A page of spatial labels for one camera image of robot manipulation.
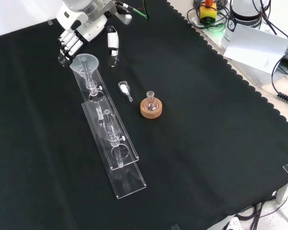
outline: black tablecloth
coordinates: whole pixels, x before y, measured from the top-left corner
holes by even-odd
[[[84,52],[140,157],[147,188],[117,200],[70,69],[57,62],[57,22],[0,37],[0,230],[205,230],[288,182],[288,123],[165,0]],[[133,102],[118,89],[131,87]],[[160,118],[140,115],[153,90]]]

